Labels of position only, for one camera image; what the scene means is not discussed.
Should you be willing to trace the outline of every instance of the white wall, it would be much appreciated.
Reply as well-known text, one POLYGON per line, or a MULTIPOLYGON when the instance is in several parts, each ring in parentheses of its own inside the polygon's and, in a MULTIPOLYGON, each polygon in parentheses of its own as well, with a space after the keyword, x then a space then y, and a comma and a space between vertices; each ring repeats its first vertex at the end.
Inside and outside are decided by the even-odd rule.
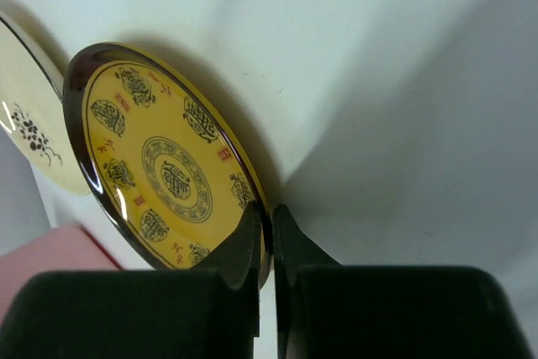
POLYGON ((538 351, 538 6, 483 0, 390 97, 349 95, 286 185, 343 262, 481 267, 538 351))
POLYGON ((0 256, 49 229, 30 165, 0 130, 0 256))
POLYGON ((538 347, 535 0, 0 7, 60 67, 103 40, 164 56, 235 128, 272 201, 335 258, 489 270, 538 347))

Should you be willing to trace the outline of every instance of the plate rim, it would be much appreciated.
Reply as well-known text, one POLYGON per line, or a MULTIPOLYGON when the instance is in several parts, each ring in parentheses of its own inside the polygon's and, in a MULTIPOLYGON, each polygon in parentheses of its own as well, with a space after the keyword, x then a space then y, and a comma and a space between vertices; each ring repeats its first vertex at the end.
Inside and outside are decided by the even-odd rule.
MULTIPOLYGON (((61 91, 62 91, 62 85, 63 85, 63 76, 61 72, 58 70, 55 63, 51 60, 51 58, 45 53, 45 51, 41 48, 41 46, 34 40, 34 38, 28 34, 16 21, 14 21, 6 12, 3 10, 0 10, 0 24, 15 38, 16 42, 22 46, 24 49, 24 52, 30 56, 32 62, 39 68, 40 73, 42 77, 48 82, 48 85, 50 86, 50 90, 55 94, 54 95, 54 103, 59 103, 60 107, 58 108, 59 111, 62 110, 62 99, 61 99, 61 91)), ((29 110, 38 111, 38 121, 40 123, 44 123, 47 121, 44 115, 39 113, 39 108, 36 108, 35 104, 31 105, 32 108, 29 110)), ((58 121, 58 124, 61 123, 61 125, 65 125, 65 123, 58 121)), ((62 137, 62 133, 58 130, 51 130, 50 132, 47 132, 47 135, 50 139, 55 139, 55 144, 62 143, 61 141, 58 141, 62 137)), ((51 173, 51 170, 47 170, 47 167, 44 167, 40 162, 38 162, 36 159, 30 157, 29 155, 29 147, 26 147, 26 144, 19 140, 18 138, 12 136, 9 134, 9 138, 11 141, 15 144, 15 146, 19 149, 19 151, 23 154, 23 156, 32 164, 34 164, 36 167, 38 167, 41 172, 52 182, 57 184, 62 189, 66 190, 69 193, 72 193, 74 195, 84 197, 89 195, 90 190, 85 187, 82 189, 83 182, 67 182, 65 181, 67 175, 65 173, 60 174, 60 172, 63 170, 61 168, 57 173, 57 175, 53 175, 51 173)), ((65 150, 68 153, 72 154, 71 147, 68 143, 65 144, 65 150)), ((75 156, 72 154, 72 156, 67 156, 67 159, 73 159, 73 162, 75 161, 75 156)))
POLYGON ((97 69, 114 61, 143 63, 165 74, 189 97, 193 98, 197 105, 213 120, 217 131, 223 137, 224 143, 231 149, 242 171, 245 173, 246 179, 251 185, 251 189, 255 195, 255 199, 261 206, 262 235, 266 255, 265 260, 261 262, 260 267, 260 279, 261 284, 263 284, 268 276, 272 257, 271 219, 268 213, 269 209, 266 198, 261 189, 256 172, 239 141, 216 108, 181 73, 160 58, 151 55, 138 47, 116 42, 97 43, 80 50, 69 62, 63 85, 64 120, 66 121, 67 134, 71 142, 71 147, 73 148, 76 161, 82 170, 82 175, 86 179, 92 194, 107 215, 108 219, 134 250, 152 267, 155 269, 171 269, 156 256, 151 254, 147 247, 138 240, 133 231, 124 222, 124 219, 121 217, 118 210, 114 207, 112 198, 99 186, 100 179, 98 177, 98 172, 90 156, 90 151, 87 148, 82 117, 86 85, 97 69), (98 59, 99 56, 106 56, 107 52, 120 52, 123 55, 121 59, 118 57, 110 58, 108 60, 98 59))

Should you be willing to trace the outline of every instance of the floral pattern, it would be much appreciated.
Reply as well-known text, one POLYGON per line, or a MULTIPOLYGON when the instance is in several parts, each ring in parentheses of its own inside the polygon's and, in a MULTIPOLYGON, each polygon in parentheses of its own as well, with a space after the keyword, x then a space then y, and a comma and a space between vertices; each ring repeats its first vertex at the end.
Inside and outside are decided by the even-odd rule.
POLYGON ((60 163, 63 166, 63 160, 61 156, 54 152, 49 145, 49 139, 41 132, 35 122, 29 117, 28 113, 23 113, 23 110, 18 104, 14 104, 15 108, 11 114, 13 124, 18 129, 24 140, 29 143, 29 148, 40 154, 40 157, 46 157, 49 159, 49 166, 53 161, 60 163))
POLYGON ((193 223, 202 223, 209 218, 213 199, 208 181, 196 161, 180 145, 159 136, 149 138, 142 150, 142 166, 157 196, 176 216, 193 223), (157 158, 162 155, 165 155, 165 164, 157 167, 157 158), (173 178, 169 176, 170 172, 167 170, 171 166, 177 169, 173 178), (182 192, 178 190, 180 185, 176 184, 180 180, 182 180, 182 192), (185 199, 188 198, 186 184, 190 198, 195 201, 194 205, 185 199))

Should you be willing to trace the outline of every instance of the decorative plate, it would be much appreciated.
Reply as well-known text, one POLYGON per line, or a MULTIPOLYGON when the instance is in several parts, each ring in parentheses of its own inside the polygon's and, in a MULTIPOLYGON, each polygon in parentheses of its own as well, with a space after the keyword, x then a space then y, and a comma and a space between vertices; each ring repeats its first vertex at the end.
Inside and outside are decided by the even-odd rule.
POLYGON ((234 231, 249 201, 264 204, 224 120, 164 62, 126 45, 92 45, 71 61, 64 97, 92 191, 153 267, 196 265, 234 231))
POLYGON ((61 106, 63 78, 42 49, 0 13, 0 126, 49 179, 72 193, 89 193, 61 106))

